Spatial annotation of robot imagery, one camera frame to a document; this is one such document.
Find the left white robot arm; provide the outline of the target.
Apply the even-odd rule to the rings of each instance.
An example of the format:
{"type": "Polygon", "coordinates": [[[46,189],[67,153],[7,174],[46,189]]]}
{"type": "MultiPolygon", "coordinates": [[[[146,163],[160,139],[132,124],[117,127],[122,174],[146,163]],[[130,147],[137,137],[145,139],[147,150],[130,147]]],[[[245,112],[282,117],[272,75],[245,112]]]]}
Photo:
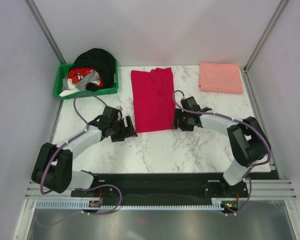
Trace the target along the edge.
{"type": "Polygon", "coordinates": [[[31,179],[40,185],[39,190],[43,195],[50,192],[61,194],[68,188],[75,188],[94,197],[100,191],[99,183],[94,181],[94,174],[74,171],[73,161],[89,147],[108,137],[114,143],[137,136],[129,115],[123,117],[120,109],[106,106],[101,115],[87,122],[86,127],[76,135],[58,144],[43,144],[31,179]]]}

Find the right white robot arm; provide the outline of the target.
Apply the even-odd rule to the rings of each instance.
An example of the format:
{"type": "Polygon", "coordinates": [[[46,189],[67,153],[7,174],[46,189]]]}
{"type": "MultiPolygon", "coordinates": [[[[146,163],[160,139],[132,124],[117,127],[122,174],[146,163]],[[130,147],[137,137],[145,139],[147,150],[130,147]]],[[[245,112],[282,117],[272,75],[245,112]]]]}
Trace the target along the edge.
{"type": "Polygon", "coordinates": [[[209,107],[200,108],[194,97],[183,98],[176,105],[173,129],[192,132],[195,127],[214,130],[228,137],[233,161],[223,173],[219,191],[225,197],[237,191],[237,184],[256,166],[271,159],[271,145],[256,118],[231,118],[209,107]]]}

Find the magenta t shirt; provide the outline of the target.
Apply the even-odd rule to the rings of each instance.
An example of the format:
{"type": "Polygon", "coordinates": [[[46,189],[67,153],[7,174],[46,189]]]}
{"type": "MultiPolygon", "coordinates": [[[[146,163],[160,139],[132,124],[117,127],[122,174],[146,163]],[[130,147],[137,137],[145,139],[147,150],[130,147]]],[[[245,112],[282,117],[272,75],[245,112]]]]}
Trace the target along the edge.
{"type": "Polygon", "coordinates": [[[137,133],[170,130],[174,121],[174,79],[170,67],[150,72],[131,71],[133,110],[137,133]]]}

